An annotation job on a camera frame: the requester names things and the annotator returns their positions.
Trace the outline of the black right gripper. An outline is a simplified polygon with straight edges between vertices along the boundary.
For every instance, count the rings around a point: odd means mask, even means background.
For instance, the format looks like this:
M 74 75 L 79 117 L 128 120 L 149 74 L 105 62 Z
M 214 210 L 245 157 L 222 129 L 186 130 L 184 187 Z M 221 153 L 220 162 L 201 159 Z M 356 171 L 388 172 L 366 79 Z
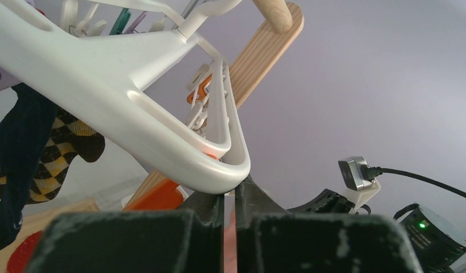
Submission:
M 311 201 L 287 209 L 290 213 L 336 213 L 349 214 L 355 204 L 346 197 L 329 189 L 324 189 L 317 197 Z

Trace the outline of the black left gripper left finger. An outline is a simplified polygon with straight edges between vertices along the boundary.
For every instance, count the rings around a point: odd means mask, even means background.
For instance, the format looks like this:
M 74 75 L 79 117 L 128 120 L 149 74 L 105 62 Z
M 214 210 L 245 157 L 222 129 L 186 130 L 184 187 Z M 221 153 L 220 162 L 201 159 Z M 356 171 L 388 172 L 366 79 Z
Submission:
M 174 210 L 65 213 L 27 272 L 222 272 L 223 195 L 195 192 Z

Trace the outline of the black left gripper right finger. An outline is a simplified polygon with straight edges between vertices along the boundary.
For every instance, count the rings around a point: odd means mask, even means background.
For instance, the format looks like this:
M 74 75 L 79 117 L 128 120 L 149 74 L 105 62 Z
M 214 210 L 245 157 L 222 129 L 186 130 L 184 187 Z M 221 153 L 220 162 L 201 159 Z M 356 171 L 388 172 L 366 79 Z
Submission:
M 290 213 L 251 177 L 235 188 L 239 272 L 421 272 L 403 228 L 377 215 Z

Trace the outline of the red snowflake sock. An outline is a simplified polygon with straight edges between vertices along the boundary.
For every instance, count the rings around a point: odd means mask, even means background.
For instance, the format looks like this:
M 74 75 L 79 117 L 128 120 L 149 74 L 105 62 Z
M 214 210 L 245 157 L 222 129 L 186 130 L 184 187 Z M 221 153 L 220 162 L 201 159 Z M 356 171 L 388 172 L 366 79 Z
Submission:
M 124 207 L 125 210 L 161 210 L 175 209 L 182 204 L 185 197 L 178 184 L 164 179 L 141 195 L 137 200 Z M 38 230 L 26 237 L 9 255 L 6 272 L 25 272 L 26 265 L 32 257 L 36 245 L 41 239 L 43 230 Z

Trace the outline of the white plastic clip hanger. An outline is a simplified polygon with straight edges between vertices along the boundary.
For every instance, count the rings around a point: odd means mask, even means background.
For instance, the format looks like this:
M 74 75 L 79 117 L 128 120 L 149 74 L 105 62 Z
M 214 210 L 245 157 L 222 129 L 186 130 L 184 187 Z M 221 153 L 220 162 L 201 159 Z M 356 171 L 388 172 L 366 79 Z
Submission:
M 237 4 L 205 3 L 183 18 L 161 1 L 110 1 L 163 13 L 178 27 L 77 38 L 24 1 L 0 1 L 0 67 L 171 180 L 203 193 L 227 193 L 247 177 L 251 162 L 228 65 L 197 30 Z M 144 92 L 197 45 L 213 59 L 205 136 Z

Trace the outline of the orange hanger clip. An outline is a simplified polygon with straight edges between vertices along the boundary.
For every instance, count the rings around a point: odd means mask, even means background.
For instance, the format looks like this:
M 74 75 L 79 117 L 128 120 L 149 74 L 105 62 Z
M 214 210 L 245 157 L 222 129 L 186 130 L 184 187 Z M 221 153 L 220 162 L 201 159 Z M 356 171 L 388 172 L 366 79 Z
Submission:
M 198 75 L 187 84 L 187 90 L 191 91 L 186 98 L 189 104 L 193 104 L 193 101 L 202 101 L 208 95 L 207 88 L 211 83 L 212 76 L 211 73 L 208 76 Z

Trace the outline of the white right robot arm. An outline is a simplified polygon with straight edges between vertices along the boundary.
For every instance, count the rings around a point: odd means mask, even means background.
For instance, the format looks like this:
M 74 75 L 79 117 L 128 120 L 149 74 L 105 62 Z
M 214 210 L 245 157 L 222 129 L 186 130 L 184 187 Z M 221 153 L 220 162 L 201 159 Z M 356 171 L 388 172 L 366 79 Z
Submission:
M 291 213 L 358 214 L 354 203 L 329 189 L 311 201 L 288 209 Z M 466 254 L 466 239 L 445 218 L 417 203 L 396 212 L 424 272 L 452 272 L 452 264 Z

